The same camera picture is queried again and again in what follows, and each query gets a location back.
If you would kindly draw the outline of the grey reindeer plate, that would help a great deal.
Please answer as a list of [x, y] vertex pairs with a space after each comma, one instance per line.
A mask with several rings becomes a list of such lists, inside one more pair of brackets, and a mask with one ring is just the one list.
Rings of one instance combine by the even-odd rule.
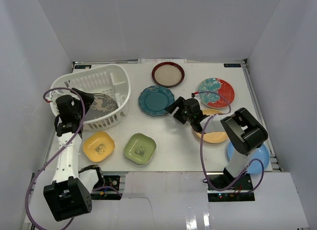
[[85, 121], [91, 121], [108, 115], [118, 109], [117, 102], [109, 95], [94, 93], [94, 102], [85, 115]]

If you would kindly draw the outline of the teal scalloped plate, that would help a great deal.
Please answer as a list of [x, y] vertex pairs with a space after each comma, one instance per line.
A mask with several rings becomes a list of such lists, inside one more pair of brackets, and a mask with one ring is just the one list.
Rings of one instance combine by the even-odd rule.
[[159, 85], [145, 88], [138, 97], [141, 110], [151, 116], [165, 115], [167, 113], [165, 108], [174, 102], [174, 94], [169, 89]]

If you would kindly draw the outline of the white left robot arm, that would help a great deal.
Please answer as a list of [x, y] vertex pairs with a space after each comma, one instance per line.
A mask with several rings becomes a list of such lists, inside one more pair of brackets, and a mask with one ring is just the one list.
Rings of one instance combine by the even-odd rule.
[[91, 93], [71, 88], [70, 94], [56, 98], [58, 115], [54, 127], [59, 147], [52, 183], [45, 186], [44, 198], [58, 222], [90, 213], [91, 193], [104, 186], [105, 178], [98, 165], [79, 169], [79, 149], [82, 144], [83, 120], [94, 101]]

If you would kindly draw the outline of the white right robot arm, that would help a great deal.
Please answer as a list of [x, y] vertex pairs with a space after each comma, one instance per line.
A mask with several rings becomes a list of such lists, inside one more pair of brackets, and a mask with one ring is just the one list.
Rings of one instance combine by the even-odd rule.
[[[241, 185], [241, 177], [252, 163], [249, 156], [268, 139], [265, 128], [246, 108], [239, 108], [227, 114], [205, 115], [197, 99], [179, 97], [165, 110], [169, 114], [173, 114], [173, 117], [180, 123], [188, 122], [195, 132], [201, 134], [202, 169], [208, 185], [217, 191], [234, 190]], [[223, 188], [217, 188], [211, 183], [204, 164], [203, 137], [212, 132], [225, 132], [234, 147], [233, 155], [223, 169], [222, 176], [225, 185]]]

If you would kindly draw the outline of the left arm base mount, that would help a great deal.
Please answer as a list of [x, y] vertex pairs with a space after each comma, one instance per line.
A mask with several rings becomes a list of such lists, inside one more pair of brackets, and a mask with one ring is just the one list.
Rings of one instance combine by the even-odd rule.
[[99, 181], [97, 184], [95, 184], [93, 190], [96, 188], [99, 189], [91, 193], [91, 199], [120, 200], [124, 191], [125, 176], [105, 174], [103, 178], [103, 182]]

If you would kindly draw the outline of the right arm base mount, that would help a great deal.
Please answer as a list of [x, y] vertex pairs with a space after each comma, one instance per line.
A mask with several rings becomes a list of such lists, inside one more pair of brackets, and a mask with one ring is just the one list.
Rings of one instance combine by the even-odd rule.
[[[228, 182], [222, 173], [209, 174], [210, 182], [216, 188], [224, 188]], [[254, 193], [248, 193], [253, 189], [251, 176], [245, 174], [232, 187], [225, 191], [217, 191], [213, 189], [207, 182], [206, 178], [203, 183], [207, 184], [208, 201], [211, 202], [253, 202], [255, 201]]]

